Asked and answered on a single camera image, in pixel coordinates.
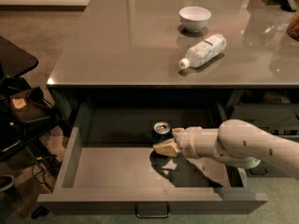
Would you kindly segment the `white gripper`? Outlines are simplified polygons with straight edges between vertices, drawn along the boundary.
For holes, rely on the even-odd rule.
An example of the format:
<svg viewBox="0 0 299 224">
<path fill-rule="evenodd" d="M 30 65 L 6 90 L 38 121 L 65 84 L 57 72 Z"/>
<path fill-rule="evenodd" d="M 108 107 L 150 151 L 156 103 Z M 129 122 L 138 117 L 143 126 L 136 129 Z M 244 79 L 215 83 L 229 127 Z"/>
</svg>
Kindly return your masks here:
<svg viewBox="0 0 299 224">
<path fill-rule="evenodd" d="M 201 130 L 201 127 L 173 128 L 172 135 L 177 138 L 177 142 L 166 140 L 159 144 L 154 144 L 153 148 L 158 154 L 167 157 L 176 157 L 180 151 L 180 154 L 185 158 L 199 159 L 200 155 L 195 148 L 195 136 Z"/>
</svg>

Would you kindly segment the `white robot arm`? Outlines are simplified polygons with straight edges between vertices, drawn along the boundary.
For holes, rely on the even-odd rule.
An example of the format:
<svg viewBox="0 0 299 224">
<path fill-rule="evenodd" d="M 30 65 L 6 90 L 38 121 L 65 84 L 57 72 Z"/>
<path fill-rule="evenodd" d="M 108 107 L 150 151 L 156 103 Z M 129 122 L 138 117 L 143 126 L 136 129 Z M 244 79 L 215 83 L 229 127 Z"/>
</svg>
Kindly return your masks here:
<svg viewBox="0 0 299 224">
<path fill-rule="evenodd" d="M 224 121 L 217 129 L 175 128 L 173 137 L 154 144 L 154 150 L 167 157 L 210 158 L 242 169 L 266 162 L 299 179 L 299 144 L 274 136 L 239 119 Z"/>
</svg>

